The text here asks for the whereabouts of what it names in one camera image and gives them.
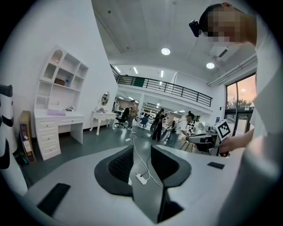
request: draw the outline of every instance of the woman in black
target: woman in black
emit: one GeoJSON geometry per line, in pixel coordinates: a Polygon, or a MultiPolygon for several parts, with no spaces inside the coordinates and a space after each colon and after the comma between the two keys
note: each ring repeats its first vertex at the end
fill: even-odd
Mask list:
{"type": "Polygon", "coordinates": [[[162,132],[162,122],[165,118],[164,115],[164,109],[161,108],[161,110],[156,114],[156,117],[154,119],[154,122],[157,123],[157,128],[153,132],[152,139],[155,140],[157,136],[157,140],[160,140],[161,132],[162,132]]]}

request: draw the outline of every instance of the round ceiling light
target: round ceiling light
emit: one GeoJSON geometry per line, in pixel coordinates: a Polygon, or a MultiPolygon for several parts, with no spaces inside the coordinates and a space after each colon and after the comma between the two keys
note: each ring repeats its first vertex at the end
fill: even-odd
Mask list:
{"type": "Polygon", "coordinates": [[[214,63],[208,63],[208,64],[207,64],[207,68],[213,69],[213,68],[214,68],[214,63]]]}
{"type": "Polygon", "coordinates": [[[169,54],[170,54],[170,49],[168,49],[168,48],[163,48],[163,49],[161,50],[161,52],[162,52],[162,54],[164,54],[164,55],[169,55],[169,54]]]}

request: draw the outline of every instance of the ceiling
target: ceiling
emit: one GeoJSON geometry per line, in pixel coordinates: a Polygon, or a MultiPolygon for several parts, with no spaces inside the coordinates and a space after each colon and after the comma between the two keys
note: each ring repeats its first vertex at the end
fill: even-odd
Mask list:
{"type": "Polygon", "coordinates": [[[170,71],[162,68],[153,68],[153,67],[140,66],[140,65],[113,65],[113,67],[114,66],[117,66],[121,75],[156,79],[168,83],[172,82],[173,76],[175,75],[174,71],[170,71]],[[138,74],[135,73],[133,67],[137,69],[138,74]]]}
{"type": "MultiPolygon", "coordinates": [[[[131,97],[134,100],[139,102],[141,95],[137,94],[137,93],[128,92],[128,91],[120,91],[120,90],[118,90],[117,94],[116,94],[116,97],[122,97],[126,101],[131,101],[131,99],[129,99],[129,97],[131,97]]],[[[148,105],[154,104],[155,106],[157,106],[157,103],[160,103],[160,107],[159,108],[164,108],[164,109],[168,109],[168,110],[171,110],[171,111],[181,111],[181,110],[184,110],[186,112],[191,111],[195,115],[204,114],[202,111],[196,110],[196,109],[194,109],[192,107],[184,106],[184,105],[181,105],[181,104],[178,104],[178,103],[174,103],[174,102],[171,102],[171,101],[167,101],[167,100],[164,100],[164,99],[159,99],[159,98],[148,96],[148,95],[145,95],[144,104],[145,103],[147,103],[148,105]]]]}
{"type": "MultiPolygon", "coordinates": [[[[217,61],[219,45],[205,36],[196,38],[189,22],[199,20],[219,0],[92,0],[97,25],[108,59],[113,65],[152,66],[181,72],[206,83],[255,53],[250,44],[224,45],[228,52],[217,61]],[[171,54],[161,54],[162,48],[171,54]],[[214,62],[214,69],[206,68],[214,62]]],[[[235,7],[247,11],[235,2],[235,7]]]]}

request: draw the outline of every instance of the white cable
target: white cable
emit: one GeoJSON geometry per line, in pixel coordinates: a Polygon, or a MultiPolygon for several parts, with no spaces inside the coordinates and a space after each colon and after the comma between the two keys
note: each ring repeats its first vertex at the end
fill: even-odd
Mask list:
{"type": "Polygon", "coordinates": [[[136,156],[139,158],[138,162],[142,162],[142,163],[143,163],[143,165],[142,165],[142,164],[139,164],[139,165],[143,166],[143,167],[147,170],[147,172],[148,172],[148,174],[149,174],[149,178],[147,179],[147,181],[148,181],[150,178],[152,178],[155,183],[157,183],[160,187],[163,187],[163,184],[161,184],[159,181],[155,180],[154,177],[150,174],[149,169],[148,169],[146,163],[143,161],[143,159],[141,158],[141,156],[138,154],[137,149],[136,149],[136,145],[135,145],[135,143],[134,143],[134,139],[136,139],[136,138],[137,138],[137,136],[134,135],[134,138],[131,139],[130,144],[132,144],[132,145],[134,146],[134,150],[135,150],[134,155],[136,155],[136,156]]]}

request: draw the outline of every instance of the white side table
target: white side table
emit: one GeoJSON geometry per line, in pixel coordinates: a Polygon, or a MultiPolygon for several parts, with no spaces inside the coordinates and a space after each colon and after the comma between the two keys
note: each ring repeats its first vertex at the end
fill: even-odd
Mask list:
{"type": "Polygon", "coordinates": [[[92,111],[92,120],[91,120],[92,127],[90,128],[89,131],[92,131],[92,129],[93,129],[93,120],[94,119],[98,120],[96,135],[99,135],[99,128],[100,128],[101,121],[108,120],[108,123],[107,123],[107,127],[108,127],[110,120],[113,119],[112,129],[114,129],[116,113],[113,113],[113,112],[99,113],[99,112],[96,112],[96,111],[92,111]]]}

